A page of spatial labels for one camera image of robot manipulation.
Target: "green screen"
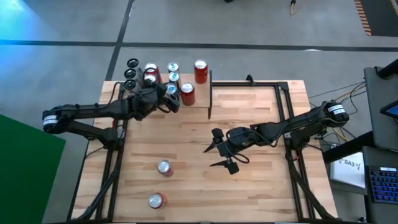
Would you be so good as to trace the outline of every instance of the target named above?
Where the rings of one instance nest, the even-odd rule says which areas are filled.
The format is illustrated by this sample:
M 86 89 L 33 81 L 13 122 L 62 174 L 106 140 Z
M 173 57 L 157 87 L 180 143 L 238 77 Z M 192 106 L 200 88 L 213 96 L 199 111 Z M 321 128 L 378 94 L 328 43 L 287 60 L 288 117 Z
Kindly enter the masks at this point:
M 0 115 L 1 223 L 42 223 L 65 140 Z

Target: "butcher block tabletop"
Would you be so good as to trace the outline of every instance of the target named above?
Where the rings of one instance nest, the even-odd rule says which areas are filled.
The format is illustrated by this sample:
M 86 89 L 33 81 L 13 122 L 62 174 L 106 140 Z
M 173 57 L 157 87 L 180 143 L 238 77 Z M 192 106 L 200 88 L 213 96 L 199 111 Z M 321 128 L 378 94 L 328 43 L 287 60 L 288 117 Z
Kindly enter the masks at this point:
M 310 105 L 304 82 L 287 82 L 294 114 L 308 112 Z M 114 82 L 104 82 L 100 102 L 109 100 L 113 85 Z M 283 104 L 288 117 L 285 101 Z M 94 125 L 108 128 L 112 121 L 110 118 L 97 118 Z M 249 127 L 250 124 L 269 121 L 280 121 L 275 90 L 272 87 L 242 86 L 213 87 L 211 119 L 208 119 L 205 107 L 181 107 L 177 114 L 156 111 L 143 121 L 130 120 L 113 221 L 297 221 L 283 141 L 279 141 L 275 148 L 253 146 L 242 151 L 250 158 L 250 163 L 238 163 L 240 171 L 234 175 L 221 166 L 209 167 L 224 159 L 216 149 L 203 153 L 211 143 L 213 128 L 221 128 L 225 133 L 238 126 Z M 101 146 L 98 141 L 92 141 L 87 153 Z M 303 156 L 312 192 L 330 214 L 337 216 L 322 152 L 306 148 Z M 81 215 L 97 195 L 105 159 L 106 150 L 86 159 L 72 218 Z M 162 159 L 170 161 L 174 169 L 171 177 L 158 173 L 157 164 Z M 110 192 L 104 201 L 104 216 L 108 211 Z M 148 198 L 154 192 L 166 197 L 164 207 L 150 208 Z M 308 217 L 302 191 L 300 198 L 304 216 Z

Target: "keyboard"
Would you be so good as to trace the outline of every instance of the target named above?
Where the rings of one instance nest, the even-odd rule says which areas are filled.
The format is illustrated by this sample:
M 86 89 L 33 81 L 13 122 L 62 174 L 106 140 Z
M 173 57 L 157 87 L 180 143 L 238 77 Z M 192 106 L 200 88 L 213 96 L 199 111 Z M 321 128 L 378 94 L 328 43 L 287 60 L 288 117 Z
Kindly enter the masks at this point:
M 396 168 L 370 167 L 369 177 L 373 202 L 398 204 Z

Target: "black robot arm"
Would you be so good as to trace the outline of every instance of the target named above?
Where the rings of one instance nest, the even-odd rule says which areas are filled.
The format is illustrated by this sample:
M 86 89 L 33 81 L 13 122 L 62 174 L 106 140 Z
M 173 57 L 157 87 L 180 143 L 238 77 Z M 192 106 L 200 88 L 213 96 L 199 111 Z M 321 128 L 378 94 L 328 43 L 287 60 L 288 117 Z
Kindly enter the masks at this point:
M 166 113 L 178 112 L 180 107 L 178 99 L 166 94 L 166 84 L 147 82 L 145 88 L 135 95 L 122 100 L 109 101 L 108 104 L 99 105 L 63 105 L 56 106 L 50 111 L 43 112 L 43 129 L 50 134 L 64 132 L 75 133 L 87 139 L 98 139 L 104 144 L 105 149 L 115 146 L 118 142 L 116 127 L 96 128 L 75 121 L 86 118 L 114 118 L 118 120 L 136 119 L 142 121 L 156 109 Z
M 307 113 L 289 118 L 279 123 L 261 123 L 250 125 L 250 128 L 238 127 L 224 134 L 220 129 L 212 130 L 213 142 L 205 150 L 208 152 L 217 147 L 220 156 L 226 157 L 225 161 L 218 162 L 211 166 L 225 166 L 230 174 L 239 171 L 238 165 L 232 158 L 239 162 L 249 163 L 249 159 L 240 154 L 253 145 L 276 147 L 281 135 L 290 133 L 288 147 L 301 150 L 309 142 L 310 136 L 324 134 L 327 127 L 340 127 L 349 120 L 348 114 L 343 106 L 335 101 L 323 102 L 321 106 L 313 108 Z

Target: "concrete floor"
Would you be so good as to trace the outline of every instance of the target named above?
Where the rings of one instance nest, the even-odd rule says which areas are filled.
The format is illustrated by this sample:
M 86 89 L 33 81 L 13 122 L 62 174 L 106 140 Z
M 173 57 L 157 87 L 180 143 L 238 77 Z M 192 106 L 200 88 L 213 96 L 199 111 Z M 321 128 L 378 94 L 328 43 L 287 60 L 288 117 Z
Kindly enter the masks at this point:
M 116 44 L 128 2 L 0 0 L 0 43 L 1 39 L 37 41 L 30 43 L 37 45 L 0 45 L 0 113 L 41 129 L 43 110 L 65 103 L 96 102 L 114 47 L 89 46 L 96 43 L 71 47 L 65 41 Z M 398 46 L 398 38 L 365 35 L 354 1 L 306 0 L 296 16 L 289 15 L 289 2 L 135 0 L 123 41 Z M 182 72 L 192 72 L 193 61 L 203 58 L 213 69 L 215 80 L 242 80 L 248 73 L 257 80 L 305 80 L 312 96 L 360 82 L 364 67 L 386 65 L 397 58 L 397 53 L 122 47 L 113 80 L 123 79 L 126 61 L 133 57 L 156 62 L 162 68 L 177 61 Z M 348 90 L 312 98 L 311 102 L 318 105 Z M 358 136 L 369 131 L 371 123 L 366 95 L 356 97 L 354 102 L 359 112 L 345 127 Z M 353 111 L 349 103 L 345 106 Z M 67 145 L 44 223 L 66 219 L 87 144 L 76 135 L 61 137 Z M 355 221 L 364 216 L 361 195 L 333 190 L 333 196 L 340 218 Z

